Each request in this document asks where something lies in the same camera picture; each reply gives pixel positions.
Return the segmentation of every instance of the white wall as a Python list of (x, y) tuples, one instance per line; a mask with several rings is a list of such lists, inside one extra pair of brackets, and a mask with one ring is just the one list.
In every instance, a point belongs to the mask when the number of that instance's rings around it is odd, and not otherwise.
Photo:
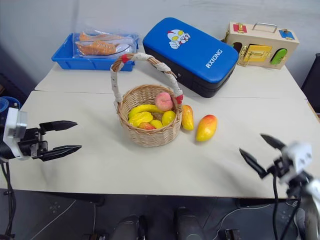
[[(38, 83), (51, 56), (73, 30), (77, 0), (0, 0), (0, 45)], [(294, 30), (300, 45), (287, 61), (299, 85), (320, 52), (319, 0), (79, 0), (79, 19), (106, 29), (146, 33), (175, 17), (223, 38), (229, 21), (277, 24)]]

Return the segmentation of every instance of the plastic bag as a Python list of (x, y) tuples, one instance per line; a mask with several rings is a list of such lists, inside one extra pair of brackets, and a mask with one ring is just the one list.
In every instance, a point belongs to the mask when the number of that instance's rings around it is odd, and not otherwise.
[(137, 43), (135, 33), (83, 30), (73, 33), (73, 57), (117, 59), (123, 54), (136, 53)]

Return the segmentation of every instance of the toy fruit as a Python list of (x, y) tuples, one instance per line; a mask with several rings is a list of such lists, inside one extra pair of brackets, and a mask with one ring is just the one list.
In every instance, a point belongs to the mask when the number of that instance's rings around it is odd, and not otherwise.
[(158, 109), (162, 111), (168, 111), (171, 110), (174, 106), (174, 103), (171, 100), (171, 96), (167, 92), (159, 93), (155, 97), (155, 105)]
[(75, 44), (83, 55), (110, 55), (117, 52), (116, 45), (112, 43), (106, 43), (101, 40), (95, 40), (93, 43), (89, 43), (91, 44), (81, 44), (79, 42)]
[(159, 121), (159, 120), (152, 120), (152, 121), (150, 122), (150, 124), (151, 124), (152, 126), (154, 126), (156, 129), (161, 129), (161, 128), (164, 127), (164, 126), (162, 125), (162, 122)]
[(141, 123), (150, 123), (154, 119), (154, 116), (151, 115), (148, 111), (143, 111), (135, 114), (129, 119), (129, 123), (135, 127), (138, 127)]
[(195, 139), (204, 142), (212, 138), (217, 129), (218, 119), (213, 115), (204, 116), (198, 125)]
[(182, 106), (182, 127), (191, 131), (194, 129), (194, 113), (189, 105)]
[(175, 118), (176, 113), (174, 111), (165, 111), (161, 119), (163, 126), (169, 125), (173, 120), (175, 120)]
[(139, 106), (136, 106), (131, 109), (131, 111), (128, 114), (128, 118), (132, 118), (135, 114), (141, 113), (141, 112), (150, 112), (150, 113), (161, 113), (164, 112), (161, 111), (159, 108), (156, 107), (156, 105), (153, 104), (142, 104)]
[(156, 129), (154, 126), (152, 126), (150, 123), (148, 122), (142, 122), (139, 124), (139, 128), (140, 129), (146, 129), (146, 130), (151, 130), (151, 129)]

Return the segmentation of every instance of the blue object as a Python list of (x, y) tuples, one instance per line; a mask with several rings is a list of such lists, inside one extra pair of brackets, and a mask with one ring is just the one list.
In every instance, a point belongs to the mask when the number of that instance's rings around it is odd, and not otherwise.
[(2, 99), (6, 99), (6, 100), (8, 101), (8, 104), (9, 104), (8, 107), (9, 107), (9, 108), (10, 108), (10, 107), (14, 107), (14, 105), (17, 104), (18, 109), (20, 109), (21, 104), (20, 104), (20, 102), (19, 102), (16, 98), (14, 98), (14, 97), (12, 97), (12, 96), (2, 96), (1, 98), (2, 98)]
[(9, 107), (9, 101), (3, 97), (0, 97), (0, 113), (5, 111)]
[(284, 39), (285, 38), (295, 39), (294, 35), (290, 31), (279, 30), (279, 33), (280, 33), (281, 37)]
[[(106, 58), (73, 58), (73, 33), (71, 33), (59, 49), (53, 54), (52, 61), (57, 62), (62, 69), (78, 70), (110, 70), (115, 59)], [(121, 71), (132, 71), (135, 65), (134, 61), (128, 61), (124, 64)]]
[(166, 63), (180, 83), (206, 98), (229, 78), (238, 60), (233, 47), (172, 17), (156, 24), (143, 46)]

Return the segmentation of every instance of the white wrapped handle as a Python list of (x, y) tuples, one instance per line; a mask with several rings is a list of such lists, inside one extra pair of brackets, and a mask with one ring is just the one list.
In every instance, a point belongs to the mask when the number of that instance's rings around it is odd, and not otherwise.
[(182, 104), (182, 100), (184, 98), (182, 90), (178, 86), (178, 82), (176, 79), (176, 75), (171, 71), (170, 67), (168, 67), (165, 63), (158, 61), (152, 55), (148, 55), (142, 52), (138, 53), (128, 53), (120, 56), (111, 66), (111, 85), (112, 90), (115, 96), (115, 101), (121, 103), (123, 98), (119, 92), (118, 88), (118, 76), (117, 72), (119, 72), (126, 62), (128, 61), (148, 61), (151, 63), (156, 69), (163, 72), (167, 78), (170, 80), (171, 87), (174, 92), (174, 96), (178, 104)]

